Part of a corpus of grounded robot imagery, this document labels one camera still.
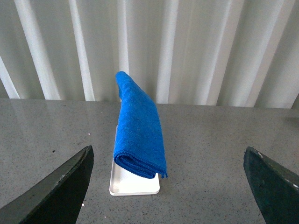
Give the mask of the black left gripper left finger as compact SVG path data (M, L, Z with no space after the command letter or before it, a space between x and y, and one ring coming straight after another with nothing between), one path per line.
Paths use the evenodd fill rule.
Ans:
M24 194L0 209L2 224L74 224L94 164L87 146Z

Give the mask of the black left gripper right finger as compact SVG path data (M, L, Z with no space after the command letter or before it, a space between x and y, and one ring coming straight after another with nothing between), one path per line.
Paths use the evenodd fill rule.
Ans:
M254 199L267 224L299 222L299 176L247 147L243 167Z

